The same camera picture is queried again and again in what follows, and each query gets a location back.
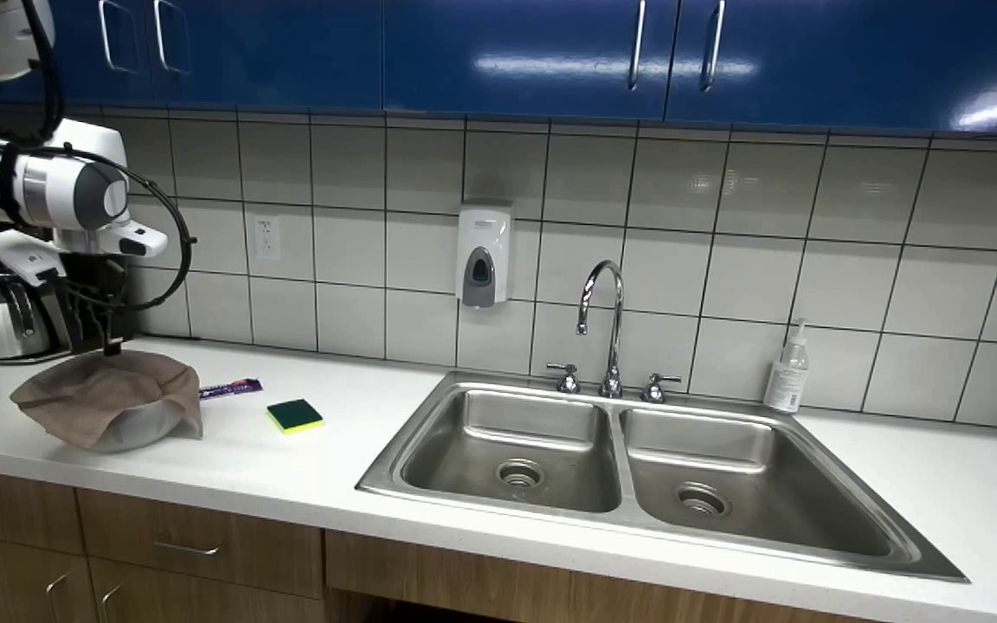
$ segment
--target kitchen sink area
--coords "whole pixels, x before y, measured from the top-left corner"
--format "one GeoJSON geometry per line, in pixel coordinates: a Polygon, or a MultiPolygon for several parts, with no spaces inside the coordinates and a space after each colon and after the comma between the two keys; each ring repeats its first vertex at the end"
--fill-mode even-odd
{"type": "Polygon", "coordinates": [[[788,415],[448,375],[360,493],[965,580],[788,415]]]}

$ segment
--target cabinet handle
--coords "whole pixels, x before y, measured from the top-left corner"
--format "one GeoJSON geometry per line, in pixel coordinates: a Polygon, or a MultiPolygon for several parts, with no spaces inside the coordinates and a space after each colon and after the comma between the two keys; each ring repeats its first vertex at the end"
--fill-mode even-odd
{"type": "Polygon", "coordinates": [[[50,599],[50,618],[64,618],[62,610],[57,610],[57,590],[68,580],[73,572],[62,572],[55,575],[47,585],[45,585],[45,599],[50,599]]]}
{"type": "Polygon", "coordinates": [[[156,541],[151,548],[156,548],[156,550],[185,555],[185,556],[219,556],[219,555],[222,555],[222,543],[214,543],[214,548],[183,548],[183,543],[156,541]]]}
{"type": "Polygon", "coordinates": [[[113,585],[113,590],[107,590],[99,599],[96,599],[96,614],[99,614],[99,618],[110,618],[110,602],[113,602],[113,594],[122,593],[123,585],[113,585]]]}
{"type": "Polygon", "coordinates": [[[96,35],[105,42],[105,61],[107,61],[110,73],[129,73],[123,66],[113,61],[107,10],[122,10],[123,15],[123,7],[113,5],[113,0],[96,0],[96,35]]]}
{"type": "Polygon", "coordinates": [[[639,61],[645,61],[645,18],[647,18],[647,0],[635,0],[635,32],[632,32],[632,51],[628,51],[628,90],[639,83],[639,61]]]}
{"type": "Polygon", "coordinates": [[[151,0],[151,27],[156,27],[156,59],[167,73],[180,73],[170,59],[167,59],[167,32],[163,32],[163,10],[180,10],[170,0],[151,0]]]}
{"type": "Polygon", "coordinates": [[[712,78],[717,78],[717,66],[721,66],[721,35],[727,32],[727,5],[730,0],[717,0],[717,10],[712,10],[712,42],[708,42],[708,55],[701,61],[701,92],[712,90],[712,78]]]}

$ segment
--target wall outlet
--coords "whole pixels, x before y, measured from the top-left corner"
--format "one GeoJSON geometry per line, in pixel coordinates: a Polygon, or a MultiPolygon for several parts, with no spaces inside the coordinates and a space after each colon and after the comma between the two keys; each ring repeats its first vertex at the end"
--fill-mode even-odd
{"type": "Polygon", "coordinates": [[[251,218],[251,258],[279,264],[279,257],[282,257],[279,218],[251,218]]]}

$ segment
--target white countertop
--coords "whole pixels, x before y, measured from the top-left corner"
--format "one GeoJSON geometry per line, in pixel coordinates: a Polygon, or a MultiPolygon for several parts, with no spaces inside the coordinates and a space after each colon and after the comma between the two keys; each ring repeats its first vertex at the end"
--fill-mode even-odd
{"type": "Polygon", "coordinates": [[[258,377],[263,390],[205,401],[205,441],[99,456],[62,446],[10,405],[36,368],[0,368],[0,473],[868,618],[997,618],[997,434],[800,415],[970,575],[970,585],[949,585],[582,519],[365,495],[360,473],[440,369],[158,340],[130,346],[191,363],[205,383],[258,377]],[[263,405],[282,399],[307,399],[326,422],[279,434],[263,405]]]}

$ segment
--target tile backsplash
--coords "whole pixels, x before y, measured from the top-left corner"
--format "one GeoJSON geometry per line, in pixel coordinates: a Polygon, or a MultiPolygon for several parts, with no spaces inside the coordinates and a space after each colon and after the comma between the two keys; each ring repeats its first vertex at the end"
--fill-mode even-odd
{"type": "MultiPolygon", "coordinates": [[[[428,118],[113,113],[196,257],[144,331],[480,375],[597,381],[625,277],[623,381],[758,401],[793,317],[807,405],[997,427],[997,141],[428,118]],[[459,200],[507,205],[511,300],[452,298],[459,200]]],[[[133,198],[133,215],[170,228],[133,198]]],[[[171,273],[138,270],[141,294],[171,273]]]]}

